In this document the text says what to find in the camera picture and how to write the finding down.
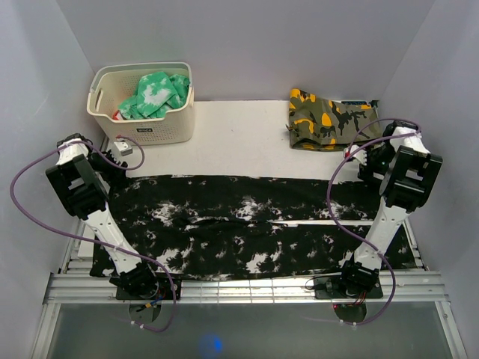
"black and white tie-dye cloth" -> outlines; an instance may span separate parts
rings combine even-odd
[[[227,176],[156,176],[111,183],[110,210],[129,243],[175,276],[196,280],[287,277],[335,271],[359,242],[331,224],[287,227],[269,221],[330,219],[327,181]],[[365,236],[379,195],[363,182],[332,190],[333,210],[358,220]],[[401,228],[386,253],[395,269],[415,267]],[[94,250],[91,275],[115,275],[109,255]]]

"gray wall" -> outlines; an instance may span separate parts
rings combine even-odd
[[[412,215],[439,269],[470,358],[479,358],[479,3],[437,0],[382,97],[382,115],[417,120],[444,157],[430,200]]]
[[[199,99],[380,97],[433,0],[58,0],[94,70],[182,60]]]
[[[6,0],[0,11],[0,357],[29,358],[49,273],[67,241],[30,223],[8,188],[27,163],[73,132],[98,140],[85,115],[93,72],[55,0]],[[37,217],[70,231],[44,175],[45,161],[19,181],[18,197]]]

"folded camouflage fabric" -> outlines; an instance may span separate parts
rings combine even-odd
[[[357,131],[377,119],[376,111],[364,102],[336,102],[297,88],[291,90],[290,146],[298,150],[337,151],[354,139]],[[356,143],[379,138],[378,123],[363,131]]]

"purple hose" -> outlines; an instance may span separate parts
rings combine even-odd
[[[371,121],[369,122],[368,125],[364,126],[362,129],[360,129],[357,133],[356,133],[356,136],[354,137],[353,141],[356,139],[356,137],[358,136],[358,134],[368,128],[370,125],[372,125],[373,123],[377,123],[377,122],[381,122],[381,121],[392,121],[392,120],[396,120],[396,119],[391,119],[391,118],[384,118],[384,119],[380,119],[380,120],[374,120],[374,121]],[[410,121],[410,120],[401,120],[403,122],[407,122],[407,123],[411,123],[413,125],[416,125],[418,127],[418,130],[415,132],[415,133],[407,133],[407,134],[404,134],[404,135],[395,135],[395,136],[385,136],[385,137],[381,137],[381,138],[377,138],[375,140],[372,140],[372,141],[369,141],[367,142],[366,144],[363,144],[362,146],[360,146],[359,148],[355,149],[354,151],[351,152],[351,147],[353,145],[353,143],[351,142],[350,146],[349,146],[349,149],[348,149],[348,155],[346,156],[346,158],[339,164],[338,168],[336,168],[335,172],[332,174],[331,176],[331,179],[329,180],[329,183],[328,183],[328,189],[326,191],[326,205],[328,207],[328,211],[329,211],[329,215],[331,216],[331,219],[336,223],[336,225],[341,228],[345,233],[349,234],[350,236],[352,236],[353,238],[356,238],[358,239],[359,241],[363,242],[363,243],[366,243],[367,245],[369,245],[370,247],[372,247],[372,249],[374,249],[376,252],[377,252],[377,255],[379,258],[381,258],[381,260],[384,262],[384,264],[386,265],[386,267],[388,268],[388,270],[391,272],[391,278],[392,278],[392,289],[391,289],[391,294],[388,298],[388,300],[386,301],[386,303],[384,304],[384,306],[381,308],[381,310],[379,312],[377,312],[376,314],[374,314],[372,317],[364,320],[363,322],[358,322],[358,323],[355,323],[355,322],[344,322],[348,325],[364,325],[364,324],[368,324],[368,323],[371,323],[373,322],[374,320],[378,319],[384,312],[385,310],[389,307],[389,305],[391,304],[392,302],[392,298],[394,297],[394,294],[396,293],[396,276],[394,275],[394,270],[393,268],[391,267],[391,265],[389,264],[388,260],[386,259],[386,257],[384,256],[384,254],[380,253],[379,252],[379,249],[377,246],[375,246],[373,243],[369,242],[366,238],[362,238],[360,236],[358,236],[357,234],[351,232],[350,230],[348,230],[345,226],[343,226],[341,223],[339,223],[339,220],[338,218],[335,216],[335,214],[333,213],[332,211],[332,207],[331,207],[331,190],[332,190],[332,185],[333,185],[333,182],[335,181],[335,178],[336,176],[338,175],[339,171],[341,170],[341,168],[359,151],[365,149],[366,147],[370,146],[371,144],[376,144],[378,142],[382,142],[382,141],[387,141],[387,140],[392,140],[392,139],[395,139],[395,138],[405,138],[405,137],[412,137],[412,136],[416,136],[420,131],[421,131],[421,127],[413,122],[413,121]],[[307,319],[307,320],[312,320],[312,321],[315,321],[315,322],[333,322],[333,321],[330,321],[330,320],[326,320],[326,319],[315,319],[315,318],[309,318],[309,317],[303,317],[303,319]]]
[[[40,221],[39,219],[35,218],[32,214],[30,214],[20,203],[19,201],[16,199],[16,196],[15,196],[15,184],[16,184],[16,181],[18,181],[18,179],[20,178],[20,176],[22,176],[22,174],[24,174],[29,168],[32,168],[33,166],[35,166],[37,163],[39,162],[42,162],[44,159],[50,157],[51,155],[57,153],[58,151],[60,150],[63,150],[65,147],[68,147],[70,146],[71,144],[84,144],[86,146],[88,146],[89,148],[91,148],[92,150],[96,151],[101,157],[102,159],[104,159],[106,162],[108,162],[110,165],[112,165],[113,167],[116,167],[116,168],[120,168],[121,170],[126,170],[126,171],[133,171],[133,170],[136,170],[138,168],[140,168],[143,163],[144,163],[144,151],[143,151],[143,148],[140,146],[140,144],[138,142],[136,142],[135,140],[133,140],[132,138],[128,138],[128,137],[124,137],[124,136],[118,136],[118,138],[124,138],[128,141],[131,141],[133,142],[136,146],[138,146],[138,148],[140,149],[140,152],[141,152],[141,161],[138,165],[136,165],[135,167],[131,167],[131,168],[123,168],[119,165],[117,165],[116,163],[114,162],[111,162],[109,161],[102,153],[100,150],[98,150],[95,146],[93,146],[92,144],[89,144],[88,142],[84,142],[84,141],[72,141],[70,142],[69,144],[65,144],[65,145],[62,145],[60,146],[59,148],[57,148],[56,150],[53,150],[52,152],[50,153],[47,153],[46,155],[40,157],[39,159],[36,159],[35,161],[33,161],[32,163],[26,165],[24,168],[22,168],[19,173],[17,173],[15,175],[15,177],[12,179],[12,182],[10,184],[10,198],[12,199],[13,201],[13,204],[15,204],[15,206],[19,209],[19,211],[25,216],[27,217],[30,221],[33,221],[34,223],[38,224],[40,227],[42,228],[45,228],[46,230],[49,230],[50,232],[53,232],[53,233],[56,233],[56,234],[59,234],[61,236],[66,236],[66,237],[71,237],[71,238],[74,238],[74,239],[79,239],[80,241],[85,241],[85,242],[90,242],[90,243],[94,243],[96,245],[102,245],[102,246],[105,246],[105,247],[110,247],[110,248],[115,248],[114,245],[110,245],[109,243],[105,243],[105,242],[101,242],[101,241],[98,241],[96,239],[89,239],[89,238],[85,238],[85,237],[82,237],[82,236],[77,236],[76,234],[70,234],[70,233],[67,233],[67,232],[64,232],[63,230],[57,230],[56,228],[53,228],[53,227],[50,227],[48,224],[45,224],[43,223],[42,221]],[[146,260],[148,262],[151,262],[153,264],[156,264],[158,267],[160,267],[164,273],[166,274],[166,277],[168,277],[168,281],[170,282],[170,286],[171,286],[171,291],[173,292],[173,308],[171,310],[171,314],[170,314],[170,317],[168,318],[168,321],[167,323],[165,324],[165,326],[163,328],[155,328],[155,327],[152,327],[152,326],[149,326],[149,325],[144,325],[144,324],[141,324],[140,322],[136,322],[136,321],[133,321],[134,324],[137,324],[138,326],[140,326],[141,328],[144,328],[144,329],[147,329],[149,331],[154,331],[156,333],[161,333],[163,331],[166,331],[171,323],[173,322],[173,318],[175,316],[175,313],[176,313],[176,304],[177,304],[177,299],[176,299],[176,291],[174,289],[174,283],[173,283],[173,278],[171,277],[171,274],[168,272],[168,270],[166,269],[166,267],[161,264],[160,262],[152,259],[152,258],[149,258],[149,257],[146,257],[146,256],[143,256],[141,254],[137,254],[137,253],[134,253],[134,252],[131,252],[131,251],[128,251],[126,249],[123,249],[123,248],[116,248],[117,251],[120,251],[120,252],[123,252],[125,254],[129,254],[131,256],[134,256],[134,257],[138,257],[138,258],[141,258],[143,260]]]

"purple cable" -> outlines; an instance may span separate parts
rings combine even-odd
[[[50,232],[53,232],[53,233],[56,233],[56,234],[59,234],[61,236],[66,236],[66,237],[71,237],[71,238],[74,238],[74,239],[79,239],[80,241],[85,241],[85,242],[90,242],[90,243],[94,243],[96,245],[102,245],[104,247],[110,247],[110,248],[114,248],[115,249],[115,246],[114,245],[110,245],[109,243],[105,243],[105,242],[101,242],[101,241],[98,241],[96,239],[89,239],[89,238],[85,238],[85,237],[82,237],[82,236],[77,236],[76,234],[70,234],[70,233],[67,233],[67,232],[64,232],[63,230],[57,230],[56,228],[54,227],[50,227],[48,224],[45,224],[43,223],[42,221],[40,221],[39,219],[35,218],[32,214],[30,214],[21,204],[20,202],[16,199],[16,196],[15,196],[15,184],[16,184],[16,181],[18,181],[18,179],[20,178],[20,176],[22,176],[22,174],[24,174],[28,169],[32,168],[33,166],[35,166],[37,163],[39,162],[42,162],[44,159],[50,157],[51,155],[54,155],[55,153],[57,153],[58,151],[60,150],[63,150],[64,148],[72,145],[72,144],[84,144],[86,146],[88,146],[89,148],[91,148],[92,150],[94,150],[95,152],[97,152],[101,157],[102,159],[104,159],[106,162],[108,162],[110,165],[112,165],[113,167],[115,168],[120,168],[121,170],[125,170],[125,171],[133,171],[133,170],[136,170],[138,168],[140,168],[143,163],[144,163],[144,151],[143,151],[143,148],[140,146],[140,144],[138,142],[136,142],[135,140],[133,140],[132,138],[128,138],[128,137],[124,137],[124,136],[118,136],[118,138],[124,138],[128,141],[131,141],[133,142],[136,146],[138,146],[138,148],[140,149],[140,152],[141,152],[141,161],[139,163],[139,165],[136,165],[135,167],[131,167],[131,168],[124,168],[124,167],[121,167],[119,165],[117,165],[116,163],[114,162],[111,162],[110,160],[108,160],[102,153],[100,150],[98,150],[95,146],[93,146],[92,144],[89,144],[88,142],[84,142],[84,141],[72,141],[70,142],[69,144],[65,144],[65,145],[62,145],[60,146],[59,148],[57,148],[56,150],[53,150],[52,152],[50,153],[47,153],[46,155],[40,157],[39,159],[36,159],[35,161],[33,161],[32,163],[26,165],[24,168],[22,168],[19,173],[17,173],[15,175],[15,177],[12,179],[12,182],[10,184],[10,198],[12,199],[13,201],[13,204],[15,204],[15,206],[19,209],[19,211],[25,216],[27,217],[30,221],[34,222],[35,224],[38,224],[40,227],[46,229],[46,230],[49,230]],[[171,314],[170,314],[170,317],[168,319],[168,321],[166,322],[165,326],[163,328],[155,328],[155,327],[152,327],[150,325],[144,325],[140,322],[137,322],[137,321],[131,321],[131,323],[134,323],[136,325],[138,325],[140,328],[144,328],[144,329],[147,329],[149,331],[154,331],[156,333],[162,333],[163,331],[166,331],[171,323],[173,322],[173,318],[174,318],[174,315],[176,313],[176,304],[177,304],[177,299],[176,299],[176,291],[174,289],[174,283],[173,283],[173,278],[171,277],[171,274],[168,272],[168,270],[166,269],[166,267],[161,264],[160,262],[152,259],[152,258],[149,258],[149,257],[146,257],[142,254],[137,254],[137,253],[134,253],[134,252],[131,252],[131,251],[128,251],[126,249],[123,249],[123,248],[116,248],[117,251],[120,251],[120,252],[123,252],[125,254],[129,254],[131,256],[134,256],[134,257],[138,257],[138,258],[141,258],[143,260],[146,260],[148,262],[151,262],[151,263],[154,263],[156,264],[158,267],[160,267],[164,273],[166,274],[166,277],[168,278],[168,281],[170,282],[170,286],[171,286],[171,291],[173,292],[173,308],[171,310]]]
[[[396,119],[391,119],[391,118],[384,118],[384,119],[380,119],[380,120],[374,120],[374,121],[371,121],[369,122],[368,125],[364,126],[362,129],[360,129],[357,133],[356,133],[356,136],[354,137],[353,139],[353,142],[354,140],[356,139],[356,137],[358,136],[358,134],[368,128],[369,126],[371,126],[373,123],[378,123],[378,122],[382,122],[382,121],[392,121],[392,120],[396,120]],[[350,236],[352,236],[353,238],[356,238],[358,239],[359,241],[363,242],[363,243],[366,243],[367,245],[369,245],[372,249],[374,249],[376,252],[377,252],[377,255],[379,258],[381,258],[381,260],[384,262],[384,264],[386,265],[387,269],[391,272],[391,278],[392,278],[392,289],[391,289],[391,294],[389,295],[389,298],[388,300],[386,301],[386,303],[384,304],[384,306],[381,308],[381,310],[379,312],[377,312],[376,314],[374,314],[372,317],[370,317],[369,319],[366,319],[364,320],[363,322],[344,322],[348,325],[365,325],[365,324],[368,324],[368,323],[371,323],[373,322],[374,320],[378,319],[384,312],[385,310],[389,307],[389,305],[391,304],[392,302],[392,298],[394,297],[394,294],[396,293],[396,276],[394,275],[394,270],[393,268],[391,267],[391,265],[389,264],[388,260],[386,259],[386,257],[384,256],[384,254],[380,253],[379,252],[379,249],[377,246],[375,246],[373,243],[369,242],[366,238],[362,238],[360,236],[358,236],[357,234],[351,232],[350,230],[348,230],[345,226],[343,226],[341,223],[339,223],[339,220],[338,218],[335,216],[335,214],[333,213],[333,210],[332,210],[332,206],[331,206],[331,190],[332,190],[332,184],[333,182],[335,181],[335,178],[336,176],[338,175],[339,171],[341,170],[341,168],[359,151],[365,149],[366,147],[370,146],[371,144],[376,144],[378,142],[382,142],[382,141],[387,141],[387,140],[392,140],[392,139],[395,139],[395,138],[405,138],[405,137],[412,137],[412,136],[416,136],[418,133],[421,132],[421,127],[413,122],[413,121],[410,121],[410,120],[401,120],[403,122],[407,122],[407,123],[411,123],[415,126],[418,127],[418,130],[414,133],[406,133],[404,135],[395,135],[395,136],[385,136],[385,137],[381,137],[381,138],[377,138],[375,140],[372,140],[372,141],[369,141],[367,142],[366,144],[363,144],[362,146],[360,146],[359,148],[355,149],[354,151],[351,152],[351,147],[353,146],[353,142],[351,142],[350,146],[349,146],[349,149],[348,149],[348,155],[346,156],[346,158],[339,164],[338,168],[336,168],[335,172],[332,174],[331,176],[331,179],[329,180],[329,183],[328,183],[328,189],[326,191],[326,205],[328,207],[328,211],[329,211],[329,215],[331,216],[331,219],[336,223],[336,225],[341,228],[341,230],[343,230],[345,233],[349,234]],[[307,320],[312,320],[312,321],[315,321],[315,322],[337,322],[337,321],[332,321],[332,320],[328,320],[328,319],[316,319],[316,318],[309,318],[309,317],[306,317],[306,316],[303,316],[303,319],[307,319]]]

